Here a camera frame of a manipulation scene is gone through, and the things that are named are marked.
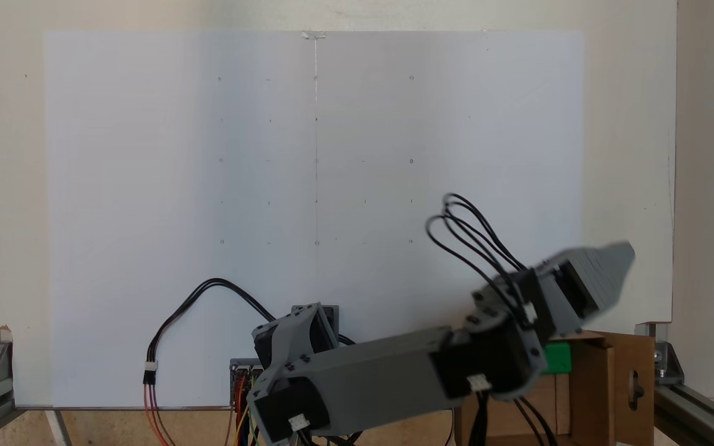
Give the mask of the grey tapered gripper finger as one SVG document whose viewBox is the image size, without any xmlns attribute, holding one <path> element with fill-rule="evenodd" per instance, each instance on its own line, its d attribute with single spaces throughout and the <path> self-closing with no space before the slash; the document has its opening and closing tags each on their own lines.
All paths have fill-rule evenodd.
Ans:
<svg viewBox="0 0 714 446">
<path fill-rule="evenodd" d="M 636 255 L 628 241 L 582 248 L 564 262 L 564 276 L 577 286 L 579 295 L 592 308 L 612 308 L 620 300 Z"/>
</svg>

